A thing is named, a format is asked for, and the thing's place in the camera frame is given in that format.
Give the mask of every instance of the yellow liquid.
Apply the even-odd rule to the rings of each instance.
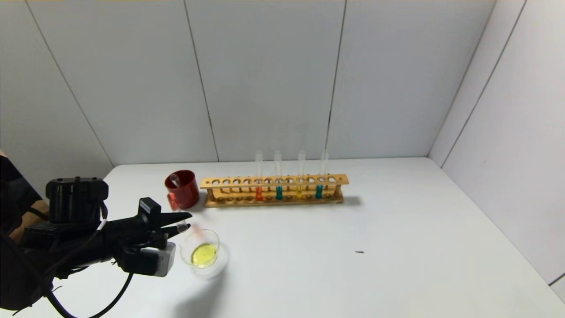
[[[192,252],[190,261],[198,267],[206,267],[216,260],[216,247],[210,243],[204,243]]]

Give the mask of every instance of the test tube rack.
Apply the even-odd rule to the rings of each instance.
[[[327,174],[323,178],[318,175],[283,176],[280,183],[275,176],[263,177],[260,183],[255,177],[226,177],[204,178],[200,183],[201,189],[206,189],[208,195],[204,206],[207,208],[220,207],[257,207],[266,205],[292,204],[334,204],[343,203],[344,196],[341,186],[349,184],[345,174]],[[276,199],[276,187],[282,186],[283,199]],[[317,198],[316,187],[323,186],[322,197]],[[257,200],[255,190],[261,187],[262,200]],[[302,187],[300,197],[297,188]]]

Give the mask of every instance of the red cup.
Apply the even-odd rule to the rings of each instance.
[[[179,177],[180,188],[177,188],[171,180],[171,175],[176,174]],[[181,209],[193,207],[198,202],[198,186],[196,185],[196,176],[190,170],[179,170],[171,173],[165,179],[165,186],[169,192],[175,194],[176,201]]]

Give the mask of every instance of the white wall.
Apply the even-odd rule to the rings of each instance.
[[[444,165],[477,104],[524,4],[525,0],[498,0],[494,5],[473,60],[429,154],[438,166]]]
[[[348,1],[331,156],[427,156],[493,5]]]
[[[217,160],[182,0],[29,4],[115,165]]]
[[[112,169],[23,1],[0,1],[0,108],[2,150],[39,194]]]
[[[426,155],[493,2],[29,5],[75,107],[120,165],[252,160],[256,149],[317,158],[326,144],[331,157]]]
[[[559,281],[554,283],[551,288],[553,291],[561,298],[561,300],[565,303],[565,277],[561,278]]]
[[[186,0],[221,161],[324,149],[343,0]]]
[[[564,16],[526,3],[443,168],[547,282],[565,272]]]

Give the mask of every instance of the orange liquid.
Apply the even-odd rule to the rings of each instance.
[[[258,201],[263,200],[263,188],[257,187],[257,189],[255,190],[255,199],[257,199]]]

